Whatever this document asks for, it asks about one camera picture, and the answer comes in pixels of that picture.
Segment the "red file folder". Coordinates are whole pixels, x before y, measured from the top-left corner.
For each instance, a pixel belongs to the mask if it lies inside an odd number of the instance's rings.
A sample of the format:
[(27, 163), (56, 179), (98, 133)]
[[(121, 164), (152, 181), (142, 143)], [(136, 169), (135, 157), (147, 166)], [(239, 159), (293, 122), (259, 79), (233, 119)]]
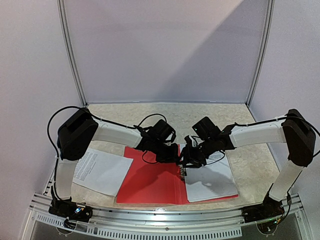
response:
[(131, 147), (125, 148), (124, 156), (133, 162), (117, 193), (118, 204), (191, 204), (176, 164), (156, 163), (154, 153)]

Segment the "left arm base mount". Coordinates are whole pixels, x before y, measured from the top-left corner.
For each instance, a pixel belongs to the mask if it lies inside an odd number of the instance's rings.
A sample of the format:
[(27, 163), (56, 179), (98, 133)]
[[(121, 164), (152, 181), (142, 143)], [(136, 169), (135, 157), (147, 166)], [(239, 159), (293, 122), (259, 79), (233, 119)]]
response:
[(77, 203), (69, 200), (52, 199), (48, 212), (52, 215), (88, 223), (93, 216), (93, 208), (84, 203)]

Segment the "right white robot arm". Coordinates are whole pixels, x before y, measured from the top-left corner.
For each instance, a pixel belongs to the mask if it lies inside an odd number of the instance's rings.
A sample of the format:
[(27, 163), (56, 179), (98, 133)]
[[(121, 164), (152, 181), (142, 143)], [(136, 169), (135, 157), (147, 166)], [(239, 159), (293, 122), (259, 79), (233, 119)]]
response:
[(267, 143), (287, 145), (288, 161), (268, 190), (265, 202), (258, 208), (262, 218), (269, 218), (278, 210), (277, 202), (287, 195), (303, 169), (317, 156), (315, 145), (319, 131), (296, 109), (273, 119), (249, 124), (234, 123), (224, 129), (219, 129), (205, 116), (192, 129), (202, 142), (196, 143), (190, 135), (185, 137), (186, 145), (178, 164), (187, 168), (207, 165), (209, 156), (219, 151)]

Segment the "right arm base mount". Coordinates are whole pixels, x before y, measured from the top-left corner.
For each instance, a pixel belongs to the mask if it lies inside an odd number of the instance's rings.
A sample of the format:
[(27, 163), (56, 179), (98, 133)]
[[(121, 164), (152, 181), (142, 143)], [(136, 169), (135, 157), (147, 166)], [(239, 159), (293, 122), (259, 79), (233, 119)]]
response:
[(284, 212), (282, 201), (276, 201), (269, 196), (266, 196), (262, 203), (241, 208), (241, 216), (245, 223), (272, 219), (284, 214)]

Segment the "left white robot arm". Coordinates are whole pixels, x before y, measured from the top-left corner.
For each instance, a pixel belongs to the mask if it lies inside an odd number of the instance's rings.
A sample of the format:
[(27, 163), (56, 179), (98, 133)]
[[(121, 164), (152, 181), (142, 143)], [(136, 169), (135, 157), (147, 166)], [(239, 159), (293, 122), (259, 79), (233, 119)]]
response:
[(151, 152), (156, 162), (166, 164), (179, 161), (175, 138), (176, 131), (165, 117), (152, 126), (127, 126), (99, 118), (86, 107), (76, 107), (75, 113), (58, 128), (57, 140), (52, 144), (57, 157), (50, 190), (52, 198), (57, 200), (55, 209), (63, 217), (74, 213), (74, 205), (69, 202), (73, 175), (78, 160), (85, 155), (91, 142), (102, 141)]

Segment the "chrome spine lever clip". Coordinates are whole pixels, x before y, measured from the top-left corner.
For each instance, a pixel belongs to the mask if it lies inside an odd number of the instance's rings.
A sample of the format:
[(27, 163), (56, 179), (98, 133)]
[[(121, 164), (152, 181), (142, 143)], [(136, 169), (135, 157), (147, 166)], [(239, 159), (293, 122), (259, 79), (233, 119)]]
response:
[(187, 176), (187, 170), (183, 165), (178, 165), (179, 168), (179, 177), (181, 181), (185, 181), (185, 177)]

